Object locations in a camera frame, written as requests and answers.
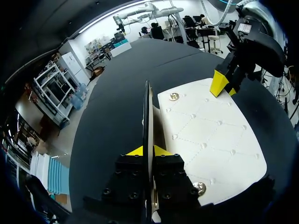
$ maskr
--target ceiling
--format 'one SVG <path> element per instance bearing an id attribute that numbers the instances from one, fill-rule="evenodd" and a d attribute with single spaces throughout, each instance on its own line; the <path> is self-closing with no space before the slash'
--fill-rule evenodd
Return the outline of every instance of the ceiling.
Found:
<path id="1" fill-rule="evenodd" d="M 32 59 L 57 49 L 86 24 L 106 11 L 138 0 L 10 1 L 1 9 L 4 41 L 0 83 Z"/>

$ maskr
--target screw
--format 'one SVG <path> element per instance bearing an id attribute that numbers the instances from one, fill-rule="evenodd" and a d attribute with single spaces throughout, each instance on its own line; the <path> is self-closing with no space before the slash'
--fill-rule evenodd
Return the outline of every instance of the screw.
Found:
<path id="1" fill-rule="evenodd" d="M 203 182 L 196 182 L 193 184 L 193 187 L 198 190 L 199 197 L 204 195 L 204 193 L 206 192 L 206 185 Z"/>
<path id="2" fill-rule="evenodd" d="M 111 193 L 111 190 L 109 189 L 109 188 L 105 188 L 104 190 L 103 190 L 103 194 L 104 195 L 109 195 Z"/>
<path id="3" fill-rule="evenodd" d="M 171 101 L 176 101 L 178 99 L 179 99 L 179 94 L 178 93 L 174 92 L 174 93 L 170 94 L 170 100 Z"/>
<path id="4" fill-rule="evenodd" d="M 137 199 L 138 198 L 138 194 L 136 192 L 133 192 L 132 194 L 129 195 L 130 199 Z"/>
<path id="5" fill-rule="evenodd" d="M 164 199 L 170 199 L 171 198 L 171 194 L 170 193 L 166 193 L 162 196 L 162 198 Z"/>

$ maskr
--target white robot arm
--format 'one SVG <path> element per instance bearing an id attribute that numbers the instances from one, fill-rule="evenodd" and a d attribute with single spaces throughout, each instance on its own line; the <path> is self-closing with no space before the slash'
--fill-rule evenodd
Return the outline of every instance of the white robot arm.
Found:
<path id="1" fill-rule="evenodd" d="M 156 6 L 154 6 L 151 2 L 146 2 L 145 7 L 138 8 L 138 10 L 129 12 L 129 13 L 123 13 L 123 14 L 118 14 L 113 16 L 115 23 L 119 26 L 117 30 L 122 30 L 124 31 L 124 26 L 132 24 L 132 23 L 137 23 L 137 22 L 142 22 L 142 19 L 144 18 L 149 18 L 150 20 L 160 18 L 160 17 L 168 17 L 171 14 L 176 14 L 179 12 L 182 12 L 184 9 L 183 8 L 177 8 L 177 7 L 171 7 L 171 8 L 164 8 L 162 10 L 159 10 Z M 147 14 L 143 14 L 138 17 L 137 20 L 131 20 L 131 21 L 126 21 L 129 16 L 140 14 L 140 13 L 145 13 L 145 12 L 151 12 Z"/>

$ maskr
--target stool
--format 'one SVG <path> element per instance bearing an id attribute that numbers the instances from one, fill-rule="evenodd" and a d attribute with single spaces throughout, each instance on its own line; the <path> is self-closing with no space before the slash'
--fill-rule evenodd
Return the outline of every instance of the stool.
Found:
<path id="1" fill-rule="evenodd" d="M 220 37 L 216 35 L 209 35 L 208 38 L 209 40 L 212 40 L 214 42 L 214 47 L 211 48 L 211 51 L 214 52 L 215 54 L 218 54 L 218 52 L 221 52 L 223 54 L 223 51 L 220 50 L 220 48 L 216 47 L 216 41 L 218 41 Z"/>

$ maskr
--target black table surface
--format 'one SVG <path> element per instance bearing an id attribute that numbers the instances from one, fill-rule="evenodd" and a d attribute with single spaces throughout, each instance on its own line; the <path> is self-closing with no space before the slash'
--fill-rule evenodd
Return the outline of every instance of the black table surface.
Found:
<path id="1" fill-rule="evenodd" d="M 99 77 L 81 117 L 70 164 L 72 209 L 83 197 L 100 199 L 114 172 L 119 154 L 142 145 L 145 81 L 157 94 L 170 88 L 213 77 L 222 58 L 179 43 L 139 39 L 132 49 L 113 58 Z M 275 98 L 259 82 L 245 79 L 233 96 L 249 122 L 275 179 L 277 195 L 286 188 L 296 153 L 293 127 Z"/>

